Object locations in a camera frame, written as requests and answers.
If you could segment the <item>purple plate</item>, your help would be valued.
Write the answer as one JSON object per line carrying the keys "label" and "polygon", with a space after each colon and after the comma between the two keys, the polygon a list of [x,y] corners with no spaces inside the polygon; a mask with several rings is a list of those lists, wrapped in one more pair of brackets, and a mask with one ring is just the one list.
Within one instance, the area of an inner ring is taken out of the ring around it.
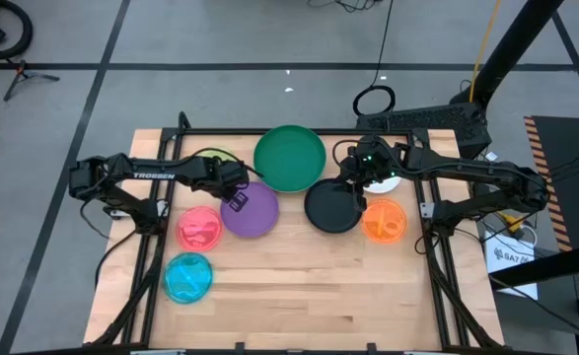
{"label": "purple plate", "polygon": [[240,212],[235,212],[229,202],[222,202],[220,215],[225,227],[239,238],[257,238],[269,232],[279,216],[279,202],[275,192],[260,182],[251,182],[242,189],[249,200]]}

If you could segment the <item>black metal beam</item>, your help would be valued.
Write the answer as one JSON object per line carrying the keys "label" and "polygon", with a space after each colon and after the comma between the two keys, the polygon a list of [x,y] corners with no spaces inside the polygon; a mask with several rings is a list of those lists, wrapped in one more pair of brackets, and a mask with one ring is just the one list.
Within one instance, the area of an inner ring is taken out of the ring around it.
{"label": "black metal beam", "polygon": [[492,288],[498,290],[578,273],[579,248],[498,270],[488,277]]}

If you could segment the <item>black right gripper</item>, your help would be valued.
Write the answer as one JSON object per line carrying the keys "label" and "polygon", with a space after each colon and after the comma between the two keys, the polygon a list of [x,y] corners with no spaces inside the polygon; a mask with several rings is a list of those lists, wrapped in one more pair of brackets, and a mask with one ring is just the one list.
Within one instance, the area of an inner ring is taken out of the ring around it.
{"label": "black right gripper", "polygon": [[[398,177],[392,169],[391,146],[381,136],[365,135],[355,146],[347,148],[347,156],[339,163],[338,179],[354,182],[364,187],[374,181],[382,182],[386,178]],[[364,212],[367,199],[356,190],[352,191],[353,208]]]}

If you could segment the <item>small orange translucent plate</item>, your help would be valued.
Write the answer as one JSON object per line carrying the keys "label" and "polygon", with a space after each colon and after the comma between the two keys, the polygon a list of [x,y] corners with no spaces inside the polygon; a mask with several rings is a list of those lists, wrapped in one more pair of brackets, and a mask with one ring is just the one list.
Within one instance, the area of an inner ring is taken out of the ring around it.
{"label": "small orange translucent plate", "polygon": [[377,199],[368,203],[362,214],[360,227],[364,235],[374,243],[397,243],[406,234],[406,212],[393,200]]}

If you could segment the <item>white plate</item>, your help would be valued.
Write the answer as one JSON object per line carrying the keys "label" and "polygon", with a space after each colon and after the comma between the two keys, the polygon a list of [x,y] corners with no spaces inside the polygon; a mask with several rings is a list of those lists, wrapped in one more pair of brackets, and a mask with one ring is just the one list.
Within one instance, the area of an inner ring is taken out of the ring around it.
{"label": "white plate", "polygon": [[384,194],[394,190],[401,182],[400,177],[389,177],[382,182],[374,181],[364,187],[364,190],[373,194]]}

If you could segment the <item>black metal table frame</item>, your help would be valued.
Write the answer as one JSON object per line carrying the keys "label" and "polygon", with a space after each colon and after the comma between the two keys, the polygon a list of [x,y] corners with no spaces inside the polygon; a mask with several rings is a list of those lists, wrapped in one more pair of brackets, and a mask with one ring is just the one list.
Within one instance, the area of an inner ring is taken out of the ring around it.
{"label": "black metal table frame", "polygon": [[214,147],[254,169],[252,184],[271,190],[274,206],[248,204],[224,221],[205,252],[213,269],[208,292],[191,304],[171,300],[162,284],[141,299],[126,332],[153,348],[256,350],[438,350],[471,339],[449,304],[436,307],[421,236],[421,199],[468,197],[467,186],[440,179],[402,181],[386,193],[404,222],[372,213],[367,224],[342,221],[332,232],[305,212],[312,182],[334,178],[355,140],[298,125],[264,133],[188,133],[181,153]]}

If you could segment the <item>small lime translucent plate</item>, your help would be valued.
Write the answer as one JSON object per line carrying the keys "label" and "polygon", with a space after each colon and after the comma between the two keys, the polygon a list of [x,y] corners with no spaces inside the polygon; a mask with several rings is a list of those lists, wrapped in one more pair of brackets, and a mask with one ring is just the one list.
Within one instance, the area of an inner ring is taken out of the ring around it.
{"label": "small lime translucent plate", "polygon": [[221,161],[235,161],[234,153],[227,147],[219,146],[199,153],[201,157],[218,158]]}

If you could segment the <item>thick black pole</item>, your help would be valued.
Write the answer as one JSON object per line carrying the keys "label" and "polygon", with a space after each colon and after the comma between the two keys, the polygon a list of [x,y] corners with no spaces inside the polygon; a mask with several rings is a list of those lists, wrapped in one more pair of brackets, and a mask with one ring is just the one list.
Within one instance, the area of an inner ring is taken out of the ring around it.
{"label": "thick black pole", "polygon": [[515,67],[564,0],[527,0],[476,78],[449,104],[465,102],[486,107],[503,79]]}

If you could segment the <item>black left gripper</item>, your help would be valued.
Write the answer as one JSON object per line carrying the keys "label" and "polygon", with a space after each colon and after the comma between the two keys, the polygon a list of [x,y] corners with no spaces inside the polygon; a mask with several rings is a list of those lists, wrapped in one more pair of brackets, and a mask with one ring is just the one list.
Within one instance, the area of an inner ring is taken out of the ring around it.
{"label": "black left gripper", "polygon": [[243,203],[249,200],[247,195],[242,190],[239,190],[245,188],[249,182],[249,170],[245,163],[240,161],[226,161],[220,164],[220,196],[234,197],[229,201],[228,206],[235,212],[240,212],[243,208]]}

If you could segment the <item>large dark green plate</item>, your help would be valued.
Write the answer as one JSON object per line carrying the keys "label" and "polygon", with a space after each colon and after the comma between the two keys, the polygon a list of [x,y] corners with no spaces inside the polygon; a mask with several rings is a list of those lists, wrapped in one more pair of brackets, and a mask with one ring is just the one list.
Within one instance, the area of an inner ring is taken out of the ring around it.
{"label": "large dark green plate", "polygon": [[283,125],[266,132],[253,151],[254,169],[279,192],[299,192],[316,183],[326,166],[326,147],[313,130]]}

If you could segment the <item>small pink translucent plate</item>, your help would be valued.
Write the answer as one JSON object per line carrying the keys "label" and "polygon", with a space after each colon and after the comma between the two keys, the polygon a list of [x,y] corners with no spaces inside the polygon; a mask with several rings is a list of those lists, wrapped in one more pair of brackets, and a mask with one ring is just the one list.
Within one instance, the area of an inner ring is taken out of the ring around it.
{"label": "small pink translucent plate", "polygon": [[223,235],[219,213],[207,206],[184,211],[177,222],[176,239],[189,251],[206,252],[214,249]]}

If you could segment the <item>small cyan translucent plate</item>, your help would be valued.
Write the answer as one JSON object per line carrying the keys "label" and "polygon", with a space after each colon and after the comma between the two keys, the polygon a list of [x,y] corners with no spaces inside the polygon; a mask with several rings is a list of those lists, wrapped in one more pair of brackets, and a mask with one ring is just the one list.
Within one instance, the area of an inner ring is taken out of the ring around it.
{"label": "small cyan translucent plate", "polygon": [[184,252],[169,261],[163,276],[168,298],[178,304],[193,304],[210,290],[214,272],[209,260],[201,253]]}

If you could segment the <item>black plate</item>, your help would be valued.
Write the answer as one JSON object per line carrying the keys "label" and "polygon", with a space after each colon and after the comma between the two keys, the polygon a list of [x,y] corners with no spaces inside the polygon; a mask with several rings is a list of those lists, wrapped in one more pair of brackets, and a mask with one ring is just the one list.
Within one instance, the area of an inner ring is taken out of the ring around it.
{"label": "black plate", "polygon": [[314,227],[326,233],[340,234],[354,228],[361,219],[362,212],[355,203],[350,183],[326,178],[309,188],[304,209]]}

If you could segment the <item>white printed sign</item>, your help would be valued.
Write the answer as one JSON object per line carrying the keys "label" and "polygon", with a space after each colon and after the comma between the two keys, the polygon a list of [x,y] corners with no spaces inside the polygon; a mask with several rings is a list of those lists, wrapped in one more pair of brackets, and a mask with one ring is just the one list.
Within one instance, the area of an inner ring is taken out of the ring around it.
{"label": "white printed sign", "polygon": [[[492,233],[486,231],[484,237],[485,262],[488,273],[503,270],[535,259],[535,245],[532,242],[520,241],[505,235],[497,235],[491,238]],[[536,283],[512,288],[500,289],[500,293],[516,297],[539,298],[538,285]]]}

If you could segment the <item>black tripod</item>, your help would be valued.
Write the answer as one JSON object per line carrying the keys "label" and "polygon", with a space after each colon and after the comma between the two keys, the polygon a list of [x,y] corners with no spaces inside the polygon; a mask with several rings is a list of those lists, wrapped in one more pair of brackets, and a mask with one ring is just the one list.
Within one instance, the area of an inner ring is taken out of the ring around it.
{"label": "black tripod", "polygon": [[10,99],[12,98],[12,96],[14,94],[14,91],[16,90],[16,87],[20,83],[24,83],[24,82],[31,80],[31,79],[44,79],[44,80],[48,80],[51,82],[58,82],[60,80],[60,78],[57,76],[47,75],[47,74],[38,73],[35,71],[28,70],[27,69],[27,62],[25,60],[21,60],[17,69],[16,69],[16,75],[15,75],[12,83],[10,84],[8,90],[6,91],[6,93],[3,97],[3,101],[4,102],[10,101]]}

